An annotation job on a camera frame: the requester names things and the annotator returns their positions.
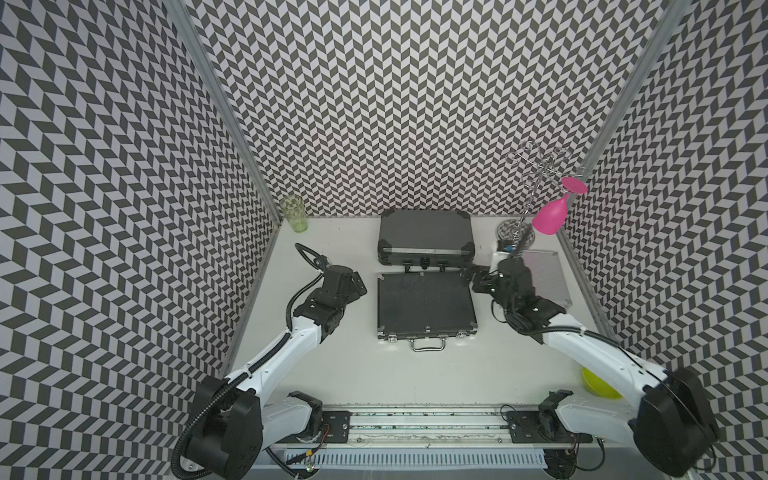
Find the silver aluminium poker case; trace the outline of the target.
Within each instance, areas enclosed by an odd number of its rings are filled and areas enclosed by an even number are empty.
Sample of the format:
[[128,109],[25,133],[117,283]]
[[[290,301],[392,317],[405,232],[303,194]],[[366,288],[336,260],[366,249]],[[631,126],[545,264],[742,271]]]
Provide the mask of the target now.
[[532,283],[538,295],[568,310],[572,298],[567,287],[559,253],[552,250],[524,250],[521,258],[532,274]]

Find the black poker case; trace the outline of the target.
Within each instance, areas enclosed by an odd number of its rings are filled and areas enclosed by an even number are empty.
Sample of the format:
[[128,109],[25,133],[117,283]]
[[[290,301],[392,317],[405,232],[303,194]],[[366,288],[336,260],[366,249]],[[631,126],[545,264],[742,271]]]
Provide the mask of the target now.
[[470,215],[462,210],[397,210],[381,213],[377,256],[382,265],[463,268],[475,242]]
[[383,273],[377,279],[377,338],[414,352],[442,351],[478,331],[468,282],[459,271]]

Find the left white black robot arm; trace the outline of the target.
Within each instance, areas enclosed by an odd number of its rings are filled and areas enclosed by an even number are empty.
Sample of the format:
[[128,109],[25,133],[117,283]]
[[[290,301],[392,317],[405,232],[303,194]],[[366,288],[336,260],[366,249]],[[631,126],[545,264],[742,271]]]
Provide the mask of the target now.
[[176,478],[215,474],[241,479],[261,453],[270,453],[273,444],[286,438],[311,447],[289,460],[276,458],[275,463],[298,479],[312,477],[296,465],[322,448],[332,431],[323,421],[322,401],[301,391],[277,403],[269,399],[294,366],[337,329],[346,307],[367,289],[358,272],[331,263],[305,245],[295,248],[317,277],[289,300],[286,327],[277,338],[242,367],[223,378],[208,376],[199,384],[189,420],[171,453]]

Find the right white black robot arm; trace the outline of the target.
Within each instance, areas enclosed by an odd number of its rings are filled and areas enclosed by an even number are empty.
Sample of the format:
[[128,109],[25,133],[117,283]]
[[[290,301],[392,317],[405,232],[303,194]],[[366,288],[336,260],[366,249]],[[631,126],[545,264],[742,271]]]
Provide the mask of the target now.
[[670,477],[683,477],[714,455],[719,426],[694,369],[667,369],[588,329],[537,293],[518,254],[496,251],[491,265],[470,265],[462,275],[475,292],[490,295],[515,332],[566,355],[618,392],[617,401],[574,394],[557,401],[554,416],[566,430],[632,445]]

